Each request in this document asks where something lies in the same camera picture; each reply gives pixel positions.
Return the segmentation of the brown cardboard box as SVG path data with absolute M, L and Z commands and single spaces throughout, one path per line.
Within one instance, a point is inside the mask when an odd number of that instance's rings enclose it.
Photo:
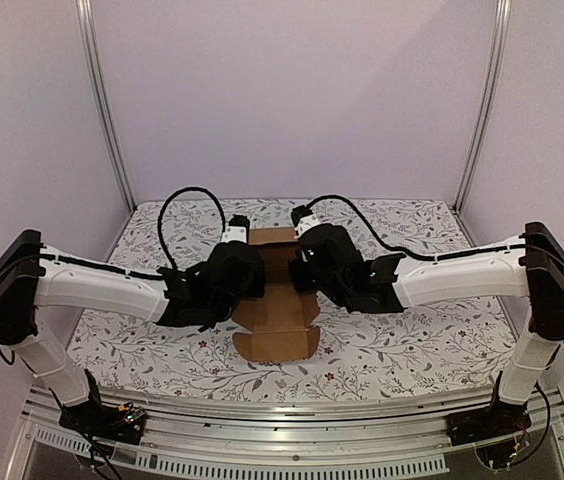
M 233 335 L 239 355 L 250 362 L 290 362 L 311 358 L 320 340 L 313 323 L 320 313 L 314 292 L 298 293 L 289 270 L 297 258 L 292 227 L 256 229 L 249 243 L 265 266 L 265 294 L 243 300 L 232 320 L 243 328 Z

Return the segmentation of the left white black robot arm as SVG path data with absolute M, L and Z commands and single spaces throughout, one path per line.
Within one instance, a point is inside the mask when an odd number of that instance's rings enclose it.
M 260 254 L 243 234 L 224 236 L 207 260 L 186 270 L 151 273 L 72 257 L 44 244 L 40 232 L 25 230 L 0 257 L 0 346 L 72 407 L 88 433 L 100 434 L 111 415 L 96 401 L 96 384 L 37 320 L 37 309 L 73 307 L 207 330 L 228 320 L 242 300 L 263 297 L 265 277 Z

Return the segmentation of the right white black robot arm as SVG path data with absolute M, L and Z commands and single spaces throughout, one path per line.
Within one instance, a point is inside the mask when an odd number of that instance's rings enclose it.
M 539 222 L 481 248 L 441 255 L 391 250 L 363 258 L 348 231 L 310 214 L 294 223 L 300 254 L 292 270 L 297 290 L 317 290 L 348 312 L 400 313 L 473 297 L 525 297 L 529 314 L 511 359 L 499 374 L 495 401 L 479 427 L 499 436 L 514 424 L 564 341 L 564 251 Z

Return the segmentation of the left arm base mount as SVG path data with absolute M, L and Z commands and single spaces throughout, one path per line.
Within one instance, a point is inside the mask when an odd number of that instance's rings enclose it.
M 93 375 L 88 370 L 85 374 L 89 387 L 87 400 L 70 407 L 61 405 L 59 425 L 89 438 L 139 445 L 147 421 L 146 410 L 132 402 L 116 407 L 104 405 Z

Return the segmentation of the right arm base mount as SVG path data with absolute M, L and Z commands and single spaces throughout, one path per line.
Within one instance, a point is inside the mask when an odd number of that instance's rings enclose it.
M 526 403 L 511 404 L 500 398 L 501 377 L 502 374 L 499 374 L 490 403 L 486 407 L 456 412 L 445 417 L 446 435 L 453 446 L 513 434 L 531 426 Z

